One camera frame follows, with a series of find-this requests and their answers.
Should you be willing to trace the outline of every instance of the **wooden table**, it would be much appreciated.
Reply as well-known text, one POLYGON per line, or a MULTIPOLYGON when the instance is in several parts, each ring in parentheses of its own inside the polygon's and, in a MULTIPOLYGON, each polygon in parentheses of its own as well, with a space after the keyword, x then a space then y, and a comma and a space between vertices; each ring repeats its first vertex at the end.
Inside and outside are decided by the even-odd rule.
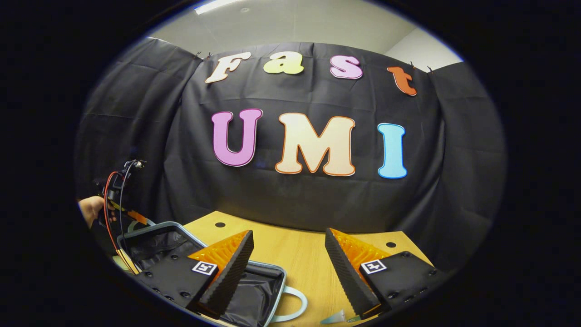
MULTIPOLYGON (((346 319, 355 316, 325 249, 325 233, 305 232, 267 225, 218 211, 214 211, 184 227, 207 245, 247 229, 253 231, 254 251, 250 259, 283 267, 287 273, 286 285, 303 292, 309 301, 307 310, 301 316, 286 322, 272 323, 272 326, 315 326, 319 325, 321 320, 341 309, 345 311, 346 319), (217 227, 216 223, 219 222, 224 223, 225 226, 217 227)), ((403 232, 351 235, 387 253, 395 254, 409 251, 432 265, 403 232), (386 245, 387 242, 395 243, 396 246, 389 248, 386 245)), ((288 315, 299 308, 300 300, 298 298, 284 294, 275 314, 288 315)), ((332 326, 354 326, 360 323, 362 321, 341 322, 332 324, 332 326)))

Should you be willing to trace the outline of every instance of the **black fabric backdrop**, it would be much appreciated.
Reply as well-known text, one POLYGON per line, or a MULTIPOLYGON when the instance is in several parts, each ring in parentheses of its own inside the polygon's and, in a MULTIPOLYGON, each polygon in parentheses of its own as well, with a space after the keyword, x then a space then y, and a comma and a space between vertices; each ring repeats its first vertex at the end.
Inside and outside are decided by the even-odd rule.
MULTIPOLYGON (((132 206, 154 222, 186 224, 214 210, 290 228, 346 233, 402 230, 440 269, 463 264, 490 227, 504 186, 506 154, 500 120, 486 91, 464 63, 425 73, 380 54, 339 45, 270 44, 194 58, 148 38, 118 58, 90 95, 75 154, 78 197, 130 158, 148 161, 132 179, 132 206), (223 81, 206 84, 220 57, 250 51, 223 81), (297 75, 262 69, 279 51, 303 55, 297 75), (364 74, 337 79, 334 55, 352 55, 364 74), (415 97, 401 92, 386 69, 412 75, 415 97), (228 141, 241 147, 238 113, 260 108, 256 153, 243 167, 222 164, 212 147, 212 114, 231 111, 228 141), (320 167, 296 175, 274 170, 284 126, 279 115, 300 112, 317 133, 333 116, 355 120, 353 176, 320 167), (384 179, 377 125, 406 129, 407 176, 384 179)), ((304 160, 299 155, 299 162, 304 160)))

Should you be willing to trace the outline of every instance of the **black cable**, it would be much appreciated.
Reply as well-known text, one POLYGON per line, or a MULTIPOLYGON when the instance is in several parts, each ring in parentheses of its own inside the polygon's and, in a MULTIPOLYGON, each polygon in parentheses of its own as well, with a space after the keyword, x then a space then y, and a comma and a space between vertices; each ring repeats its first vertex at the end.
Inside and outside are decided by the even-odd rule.
POLYGON ((122 202, 123 202, 123 188, 125 188, 125 181, 127 180, 127 178, 129 177, 129 170, 131 170, 131 167, 133 167, 133 165, 137 162, 137 160, 133 160, 131 161, 131 163, 129 164, 129 167, 127 167, 127 171, 125 172, 125 176, 123 177, 123 183, 121 184, 121 190, 119 191, 119 226, 121 227, 121 239, 123 247, 125 247, 127 249, 127 256, 129 257, 129 259, 133 262, 134 265, 137 266, 137 263, 134 262, 133 258, 131 258, 131 254, 129 249, 127 248, 127 243, 125 242, 125 231, 123 230, 123 207, 122 207, 122 202))

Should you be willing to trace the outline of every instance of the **open bag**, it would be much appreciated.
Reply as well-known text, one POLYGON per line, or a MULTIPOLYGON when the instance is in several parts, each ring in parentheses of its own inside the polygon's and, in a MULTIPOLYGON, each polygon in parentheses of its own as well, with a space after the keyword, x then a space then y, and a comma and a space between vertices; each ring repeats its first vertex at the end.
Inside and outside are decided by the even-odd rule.
MULTIPOLYGON (((187 256, 207 246, 176 222, 162 222, 136 231, 132 227, 124 237, 117 238, 117 243, 141 269, 148 269, 167 256, 187 256)), ((266 327, 300 316, 307 308, 307 299, 302 292, 286 286, 285 281, 286 271, 282 267, 249 261, 220 320, 240 327, 266 327), (293 314, 274 315, 283 293, 300 298, 302 305, 293 314)))

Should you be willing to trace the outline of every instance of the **bag handle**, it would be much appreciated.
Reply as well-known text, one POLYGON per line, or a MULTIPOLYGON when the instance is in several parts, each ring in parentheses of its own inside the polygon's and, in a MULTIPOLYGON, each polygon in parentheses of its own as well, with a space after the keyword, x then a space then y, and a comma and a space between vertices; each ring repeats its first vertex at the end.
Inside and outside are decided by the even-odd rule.
MULTIPOLYGON (((131 224, 129 224, 129 227, 127 228, 127 233, 133 232, 133 228, 135 228, 135 225, 137 225, 137 223, 138 223, 138 221, 132 221, 131 224)), ((149 226, 154 226, 155 225, 155 223, 152 222, 152 221, 150 221, 149 219, 147 219, 147 224, 149 226)))
POLYGON ((307 301, 307 297, 304 296, 304 294, 301 291, 294 289, 290 286, 285 286, 285 288, 282 290, 282 292, 292 294, 292 295, 298 297, 300 299, 302 305, 300 306, 300 309, 298 309, 293 314, 272 316, 272 319, 270 320, 270 322, 279 322, 279 321, 287 321, 287 320, 295 319, 296 317, 302 315, 305 310, 307 310, 307 304, 309 302, 307 301))

